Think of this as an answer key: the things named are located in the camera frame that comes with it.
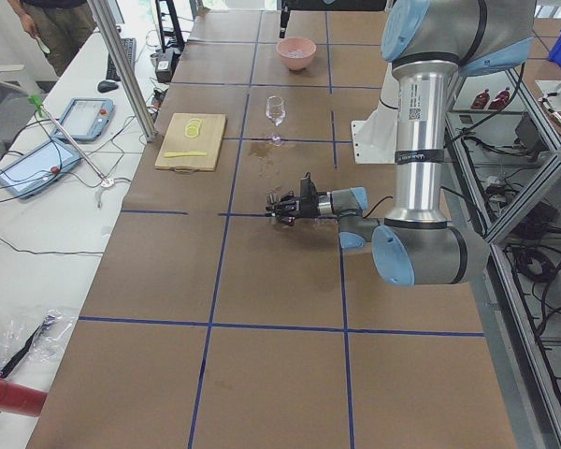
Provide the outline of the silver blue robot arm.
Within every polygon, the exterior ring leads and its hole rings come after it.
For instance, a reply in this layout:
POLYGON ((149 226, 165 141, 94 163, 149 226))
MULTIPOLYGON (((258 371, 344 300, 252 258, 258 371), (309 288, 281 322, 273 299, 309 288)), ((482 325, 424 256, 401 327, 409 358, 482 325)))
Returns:
POLYGON ((388 283, 457 284, 480 274, 489 248, 440 211, 441 166, 452 76, 497 73, 530 51, 531 1, 399 1, 391 9, 381 54, 398 84, 396 191, 383 219, 367 218, 362 188, 320 193, 303 178, 298 193, 271 197, 266 213, 284 225, 332 216, 345 249, 369 246, 388 283))

